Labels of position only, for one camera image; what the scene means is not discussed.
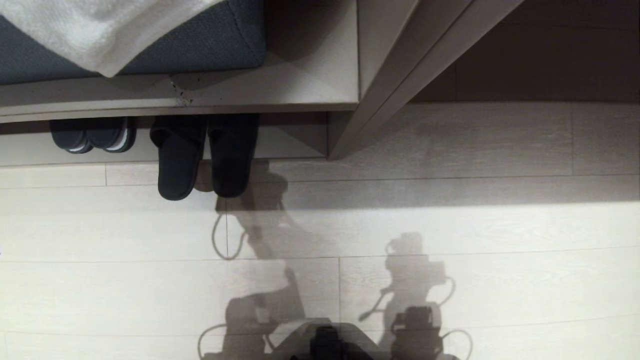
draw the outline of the black slipper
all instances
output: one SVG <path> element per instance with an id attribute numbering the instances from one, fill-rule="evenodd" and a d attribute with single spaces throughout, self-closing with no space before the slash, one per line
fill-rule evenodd
<path id="1" fill-rule="evenodd" d="M 84 154 L 93 146 L 86 137 L 84 126 L 88 119 L 51 120 L 49 128 L 53 142 L 63 150 L 72 154 Z"/>
<path id="2" fill-rule="evenodd" d="M 259 119 L 259 114 L 210 115 L 207 133 L 213 191 L 218 196 L 238 197 L 246 190 Z"/>
<path id="3" fill-rule="evenodd" d="M 151 141 L 158 147 L 158 192 L 167 200 L 187 197 L 196 182 L 202 159 L 205 122 L 200 117 L 158 117 L 151 127 Z"/>
<path id="4" fill-rule="evenodd" d="M 136 128 L 128 117 L 92 119 L 87 122 L 89 143 L 106 152 L 125 152 L 136 141 Z"/>

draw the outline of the slipper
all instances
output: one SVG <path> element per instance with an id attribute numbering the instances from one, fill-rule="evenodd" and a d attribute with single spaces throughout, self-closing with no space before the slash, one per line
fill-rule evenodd
<path id="1" fill-rule="evenodd" d="M 211 115 L 208 121 L 213 191 L 238 197 L 249 183 L 259 114 Z"/>
<path id="2" fill-rule="evenodd" d="M 158 117 L 151 141 L 158 148 L 158 192 L 167 200 L 189 196 L 196 182 L 207 131 L 200 117 Z"/>
<path id="3" fill-rule="evenodd" d="M 93 119 L 87 123 L 86 137 L 93 147 L 106 152 L 125 152 L 136 141 L 136 128 L 128 117 Z"/>
<path id="4" fill-rule="evenodd" d="M 84 154 L 93 146 L 86 137 L 84 128 L 88 119 L 51 120 L 49 128 L 53 142 L 71 154 Z"/>

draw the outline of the blue-gray cushion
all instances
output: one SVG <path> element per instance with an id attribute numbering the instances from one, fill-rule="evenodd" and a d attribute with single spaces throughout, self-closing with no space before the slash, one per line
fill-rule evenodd
<path id="1" fill-rule="evenodd" d="M 0 84 L 100 76 L 47 50 L 0 16 Z M 146 48 L 121 74 L 244 69 L 266 54 L 262 0 L 227 0 Z"/>

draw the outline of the white towel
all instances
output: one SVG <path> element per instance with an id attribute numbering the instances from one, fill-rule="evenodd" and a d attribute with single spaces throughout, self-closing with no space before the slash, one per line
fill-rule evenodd
<path id="1" fill-rule="evenodd" d="M 0 0 L 0 14 L 54 53 L 111 77 L 222 0 Z"/>

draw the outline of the wooden floor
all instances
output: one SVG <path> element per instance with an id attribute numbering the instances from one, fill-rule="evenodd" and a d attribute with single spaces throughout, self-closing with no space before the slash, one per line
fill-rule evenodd
<path id="1" fill-rule="evenodd" d="M 639 123 L 413 104 L 226 201 L 163 200 L 153 163 L 0 168 L 0 359 L 288 360 L 331 321 L 376 359 L 636 360 Z"/>

